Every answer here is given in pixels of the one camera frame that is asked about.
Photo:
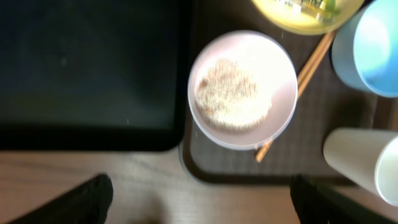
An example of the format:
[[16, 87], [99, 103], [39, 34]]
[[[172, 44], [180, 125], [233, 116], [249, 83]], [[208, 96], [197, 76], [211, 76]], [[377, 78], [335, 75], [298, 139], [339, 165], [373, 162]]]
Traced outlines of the green orange snack wrapper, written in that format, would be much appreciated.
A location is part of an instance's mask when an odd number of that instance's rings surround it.
[[275, 0], [296, 15], [306, 15], [321, 23], [330, 23], [340, 14], [335, 1], [327, 0]]

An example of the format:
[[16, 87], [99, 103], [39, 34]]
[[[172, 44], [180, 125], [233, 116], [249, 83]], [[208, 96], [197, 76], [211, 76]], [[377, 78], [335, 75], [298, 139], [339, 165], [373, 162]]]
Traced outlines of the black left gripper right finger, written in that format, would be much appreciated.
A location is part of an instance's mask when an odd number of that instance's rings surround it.
[[395, 224], [306, 176], [292, 177], [289, 187], [301, 224]]

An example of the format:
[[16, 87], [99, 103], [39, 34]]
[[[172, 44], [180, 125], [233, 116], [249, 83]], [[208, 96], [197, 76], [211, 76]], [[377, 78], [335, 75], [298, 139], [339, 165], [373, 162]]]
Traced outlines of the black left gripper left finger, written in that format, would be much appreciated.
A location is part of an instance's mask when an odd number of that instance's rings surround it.
[[98, 174], [10, 224], [104, 224], [112, 201], [110, 177]]

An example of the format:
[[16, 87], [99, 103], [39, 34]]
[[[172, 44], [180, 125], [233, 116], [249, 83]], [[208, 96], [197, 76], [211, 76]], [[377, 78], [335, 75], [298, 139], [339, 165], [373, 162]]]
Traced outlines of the pale green cup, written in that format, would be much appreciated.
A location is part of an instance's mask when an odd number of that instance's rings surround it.
[[397, 206], [397, 132], [338, 128], [326, 137], [323, 155], [334, 170]]

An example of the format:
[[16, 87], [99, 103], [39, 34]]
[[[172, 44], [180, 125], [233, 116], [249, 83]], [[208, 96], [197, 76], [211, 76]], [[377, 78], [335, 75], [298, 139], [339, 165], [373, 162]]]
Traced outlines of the blue bowl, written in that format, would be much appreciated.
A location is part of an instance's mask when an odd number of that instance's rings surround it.
[[375, 0], [338, 31], [331, 61], [338, 78], [356, 90], [397, 97], [397, 0]]

